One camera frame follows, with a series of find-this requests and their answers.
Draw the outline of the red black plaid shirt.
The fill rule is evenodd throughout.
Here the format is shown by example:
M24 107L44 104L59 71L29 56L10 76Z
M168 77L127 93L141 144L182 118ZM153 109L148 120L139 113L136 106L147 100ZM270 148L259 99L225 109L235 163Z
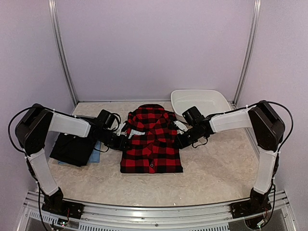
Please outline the red black plaid shirt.
M128 114L129 149L122 152L124 174L182 173L175 114L159 104L144 104Z

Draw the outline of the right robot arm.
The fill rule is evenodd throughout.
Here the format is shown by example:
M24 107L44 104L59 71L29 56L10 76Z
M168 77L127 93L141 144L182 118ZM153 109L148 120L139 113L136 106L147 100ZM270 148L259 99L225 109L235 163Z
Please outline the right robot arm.
M259 152L257 178L246 203L249 213L255 214L268 202L268 194L279 165L279 148L283 143L285 124L268 101L260 101L241 109L204 116L197 107L185 111L184 119L190 126L178 134L175 146L186 148L200 138L208 139L215 133L250 128L254 132Z

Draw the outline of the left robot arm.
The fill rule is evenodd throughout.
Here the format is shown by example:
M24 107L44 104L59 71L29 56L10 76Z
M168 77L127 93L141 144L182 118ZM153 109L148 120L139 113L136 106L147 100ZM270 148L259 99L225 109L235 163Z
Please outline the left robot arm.
M22 110L24 116L15 127L18 151L24 153L29 172L44 195L44 204L57 214L67 210L67 202L57 185L45 155L45 141L50 132L92 138L107 148L119 151L129 149L128 138L122 134L124 124L115 113L101 110L97 117L68 115L34 104Z

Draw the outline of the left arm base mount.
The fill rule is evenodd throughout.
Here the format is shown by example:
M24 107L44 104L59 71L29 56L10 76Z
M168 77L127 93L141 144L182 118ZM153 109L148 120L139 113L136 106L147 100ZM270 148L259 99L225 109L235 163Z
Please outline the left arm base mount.
M60 206L57 207L57 205L52 205L48 202L44 202L42 205L42 210L50 212L51 214L56 214L67 218L81 219L84 205L81 203L62 200Z

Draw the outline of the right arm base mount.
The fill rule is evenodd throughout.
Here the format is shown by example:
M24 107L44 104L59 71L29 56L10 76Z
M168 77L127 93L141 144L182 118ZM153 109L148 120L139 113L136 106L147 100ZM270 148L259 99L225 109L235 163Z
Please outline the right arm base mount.
M241 202L231 203L230 204L232 218L242 218L258 213L271 210L272 206L268 199L264 202L260 202L257 199L248 199Z

